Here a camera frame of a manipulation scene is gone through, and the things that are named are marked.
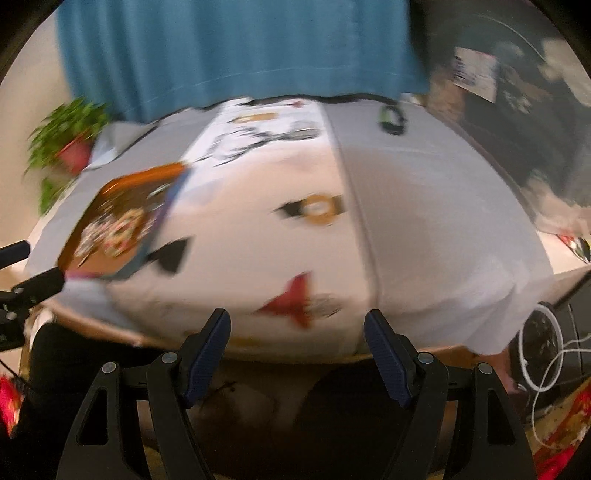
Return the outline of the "blue curtain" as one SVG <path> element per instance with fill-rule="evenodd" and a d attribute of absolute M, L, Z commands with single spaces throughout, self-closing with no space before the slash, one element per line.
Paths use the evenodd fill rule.
<path fill-rule="evenodd" d="M 235 97 L 428 90 L 407 1 L 66 1 L 71 92 L 129 121 Z"/>

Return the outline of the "green potted plant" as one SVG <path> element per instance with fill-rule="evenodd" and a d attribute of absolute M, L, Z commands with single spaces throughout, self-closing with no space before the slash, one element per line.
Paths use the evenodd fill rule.
<path fill-rule="evenodd" d="M 39 214 L 48 213 L 64 191 L 80 175 L 72 175 L 57 159 L 58 152 L 76 138 L 92 142 L 110 121 L 104 103 L 83 97 L 56 107 L 29 135 L 28 162 L 25 172 L 44 173 L 40 182 Z"/>

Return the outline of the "red fabric bag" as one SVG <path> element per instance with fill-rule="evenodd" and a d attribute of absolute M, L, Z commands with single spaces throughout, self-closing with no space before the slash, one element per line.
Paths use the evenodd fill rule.
<path fill-rule="evenodd" d="M 571 395 L 553 405 L 551 412 L 529 432 L 536 464 L 551 456 L 578 447 L 590 430 L 590 379 Z"/>

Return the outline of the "grey table cloth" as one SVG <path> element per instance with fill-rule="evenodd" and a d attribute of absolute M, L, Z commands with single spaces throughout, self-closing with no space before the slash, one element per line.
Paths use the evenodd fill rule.
<path fill-rule="evenodd" d="M 318 103 L 366 255 L 372 292 L 366 313 L 381 310 L 394 330 L 421 349 L 501 352 L 553 280 L 544 247 L 510 188 L 475 149 L 423 108 L 406 106 L 407 131 L 393 136 L 379 126 L 376 101 Z M 117 125 L 119 138 L 138 134 L 138 142 L 81 175 L 38 229 L 26 272 L 57 265 L 77 222 L 108 182 L 171 163 L 187 166 L 189 177 L 184 154 L 223 105 L 187 109 L 155 125 Z M 153 242 L 142 266 L 154 261 L 174 273 L 184 247 L 175 241 L 155 250 Z M 52 308 L 88 334 L 137 346 L 180 344 L 150 337 L 116 307 L 108 287 L 126 279 L 68 277 Z M 339 361 L 368 353 L 363 323 L 361 340 L 356 355 Z"/>

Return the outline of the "red flower pot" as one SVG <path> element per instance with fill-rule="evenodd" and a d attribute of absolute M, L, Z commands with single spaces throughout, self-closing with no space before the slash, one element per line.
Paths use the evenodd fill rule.
<path fill-rule="evenodd" d="M 91 153 L 92 142 L 76 138 L 58 152 L 57 159 L 69 173 L 77 176 L 88 166 Z"/>

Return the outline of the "clear plastic storage box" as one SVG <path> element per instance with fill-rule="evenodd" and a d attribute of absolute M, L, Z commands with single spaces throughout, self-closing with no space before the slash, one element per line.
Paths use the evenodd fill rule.
<path fill-rule="evenodd" d="M 530 1 L 426 1 L 428 108 L 506 178 L 534 225 L 590 233 L 590 77 Z"/>

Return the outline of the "black smart watch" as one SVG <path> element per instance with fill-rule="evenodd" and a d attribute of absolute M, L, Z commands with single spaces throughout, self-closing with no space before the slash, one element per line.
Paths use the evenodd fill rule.
<path fill-rule="evenodd" d="M 407 118 L 398 103 L 381 107 L 379 126 L 384 132 L 393 136 L 402 136 L 406 133 Z"/>

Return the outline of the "white printed table runner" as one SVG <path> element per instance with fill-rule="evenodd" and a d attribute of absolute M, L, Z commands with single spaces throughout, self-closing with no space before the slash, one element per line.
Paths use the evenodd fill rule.
<path fill-rule="evenodd" d="M 322 105 L 225 103 L 184 159 L 190 175 L 154 241 L 155 250 L 184 242 L 179 267 L 153 261 L 110 283 L 116 307 L 174 343 L 221 307 L 237 358 L 356 355 L 370 277 Z"/>

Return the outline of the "copper metal tray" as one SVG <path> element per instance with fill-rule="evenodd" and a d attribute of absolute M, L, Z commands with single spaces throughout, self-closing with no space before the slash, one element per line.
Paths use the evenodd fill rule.
<path fill-rule="evenodd" d="M 188 174 L 183 163 L 171 163 L 105 184 L 74 227 L 57 267 L 69 278 L 130 277 L 148 259 Z"/>

